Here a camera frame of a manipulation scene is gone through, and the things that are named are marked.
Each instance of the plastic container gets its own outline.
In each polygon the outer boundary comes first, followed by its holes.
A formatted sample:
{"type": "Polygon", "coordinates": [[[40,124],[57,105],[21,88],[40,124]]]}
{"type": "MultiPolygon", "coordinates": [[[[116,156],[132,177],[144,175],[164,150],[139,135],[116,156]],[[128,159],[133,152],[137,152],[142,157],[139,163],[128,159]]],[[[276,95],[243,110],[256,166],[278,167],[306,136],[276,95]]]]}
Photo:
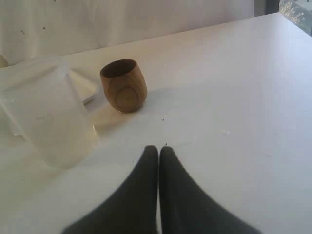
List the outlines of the plastic container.
{"type": "Polygon", "coordinates": [[[62,57],[1,69],[0,105],[51,166],[71,167],[96,144],[96,132],[62,57]]]}

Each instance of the wood grain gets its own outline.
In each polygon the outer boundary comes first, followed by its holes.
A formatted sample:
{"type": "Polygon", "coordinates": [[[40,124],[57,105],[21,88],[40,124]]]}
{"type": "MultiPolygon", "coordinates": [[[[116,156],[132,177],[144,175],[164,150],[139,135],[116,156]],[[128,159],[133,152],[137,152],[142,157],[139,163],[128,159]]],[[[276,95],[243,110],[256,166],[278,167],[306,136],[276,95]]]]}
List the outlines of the wood grain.
{"type": "Polygon", "coordinates": [[[136,61],[122,59],[106,65],[100,72],[108,102],[121,112],[139,109],[147,97],[144,76],[136,61]]]}

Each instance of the white curtain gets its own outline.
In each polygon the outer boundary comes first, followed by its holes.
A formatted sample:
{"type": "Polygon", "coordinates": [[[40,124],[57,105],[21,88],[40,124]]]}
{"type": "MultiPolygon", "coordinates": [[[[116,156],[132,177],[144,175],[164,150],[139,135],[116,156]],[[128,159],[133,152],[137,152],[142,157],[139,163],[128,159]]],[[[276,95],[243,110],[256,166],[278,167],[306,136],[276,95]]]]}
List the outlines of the white curtain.
{"type": "Polygon", "coordinates": [[[254,0],[0,0],[0,54],[15,64],[253,15],[254,0]]]}

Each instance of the table surface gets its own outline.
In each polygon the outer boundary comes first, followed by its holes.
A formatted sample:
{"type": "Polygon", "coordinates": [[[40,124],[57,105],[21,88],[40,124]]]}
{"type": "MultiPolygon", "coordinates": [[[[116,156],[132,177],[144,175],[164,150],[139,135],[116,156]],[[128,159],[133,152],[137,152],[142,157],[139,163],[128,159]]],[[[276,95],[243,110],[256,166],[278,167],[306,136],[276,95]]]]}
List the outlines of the table surface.
{"type": "Polygon", "coordinates": [[[1,122],[0,233],[60,233],[114,192],[146,145],[165,144],[263,233],[310,233],[311,57],[312,39],[279,13],[66,56],[98,84],[104,65],[135,59],[146,103],[121,114],[100,92],[88,106],[99,143],[66,171],[1,122]]]}

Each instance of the white table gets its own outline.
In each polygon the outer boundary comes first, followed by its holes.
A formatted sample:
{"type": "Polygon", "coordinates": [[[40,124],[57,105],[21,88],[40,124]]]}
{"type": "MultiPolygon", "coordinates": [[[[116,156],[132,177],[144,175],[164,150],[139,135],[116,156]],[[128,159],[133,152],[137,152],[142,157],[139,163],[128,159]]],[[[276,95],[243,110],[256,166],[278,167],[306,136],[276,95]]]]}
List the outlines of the white table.
{"type": "Polygon", "coordinates": [[[135,59],[149,90],[137,113],[100,94],[88,107],[100,142],[78,166],[44,166],[0,134],[0,233],[56,234],[121,184],[144,146],[166,143],[198,184],[266,234],[312,228],[312,39],[280,14],[66,56],[99,71],[135,59]]]}

